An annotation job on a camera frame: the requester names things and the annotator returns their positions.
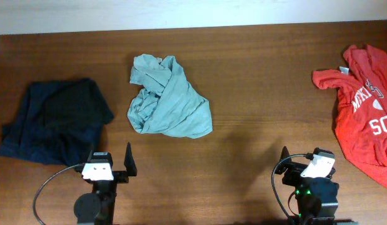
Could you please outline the light teal t-shirt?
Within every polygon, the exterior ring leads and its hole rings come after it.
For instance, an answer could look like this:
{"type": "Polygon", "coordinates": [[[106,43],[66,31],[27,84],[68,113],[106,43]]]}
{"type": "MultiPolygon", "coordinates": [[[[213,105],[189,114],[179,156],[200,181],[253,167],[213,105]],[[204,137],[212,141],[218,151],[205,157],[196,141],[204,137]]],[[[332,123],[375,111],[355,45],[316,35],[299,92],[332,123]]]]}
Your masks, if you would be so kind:
{"type": "Polygon", "coordinates": [[[129,82],[143,87],[127,112],[137,133],[197,139],[213,131],[209,101],[192,87],[174,56],[136,56],[129,82]]]}

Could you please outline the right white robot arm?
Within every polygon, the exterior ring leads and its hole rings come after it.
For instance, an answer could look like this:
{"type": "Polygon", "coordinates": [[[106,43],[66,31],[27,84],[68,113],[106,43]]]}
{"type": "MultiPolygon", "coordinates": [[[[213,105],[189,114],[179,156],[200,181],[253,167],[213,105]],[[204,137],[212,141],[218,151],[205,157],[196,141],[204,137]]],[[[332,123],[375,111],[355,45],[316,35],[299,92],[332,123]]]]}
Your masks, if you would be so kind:
{"type": "Polygon", "coordinates": [[[271,187],[288,224],[299,225],[358,225],[351,219],[336,219],[339,184],[331,179],[336,172],[335,156],[331,151],[315,148],[313,152],[290,154],[282,148],[280,160],[271,172],[271,187]],[[294,198],[298,212],[288,212],[275,186],[275,175],[282,175],[282,183],[294,187],[289,200],[294,198]]]}

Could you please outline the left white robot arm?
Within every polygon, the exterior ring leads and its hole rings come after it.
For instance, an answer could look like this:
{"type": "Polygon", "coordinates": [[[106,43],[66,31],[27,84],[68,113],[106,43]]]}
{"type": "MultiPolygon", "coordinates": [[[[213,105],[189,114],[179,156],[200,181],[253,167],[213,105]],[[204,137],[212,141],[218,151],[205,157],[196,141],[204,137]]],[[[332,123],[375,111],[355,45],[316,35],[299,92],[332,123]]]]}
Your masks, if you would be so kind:
{"type": "Polygon", "coordinates": [[[113,159],[109,152],[89,153],[81,170],[82,179],[92,184],[92,191],[81,195],[74,203],[74,215],[81,225],[112,225],[117,196],[117,186],[127,184],[138,170],[133,159],[131,144],[127,143],[124,167],[112,170],[113,159]]]}

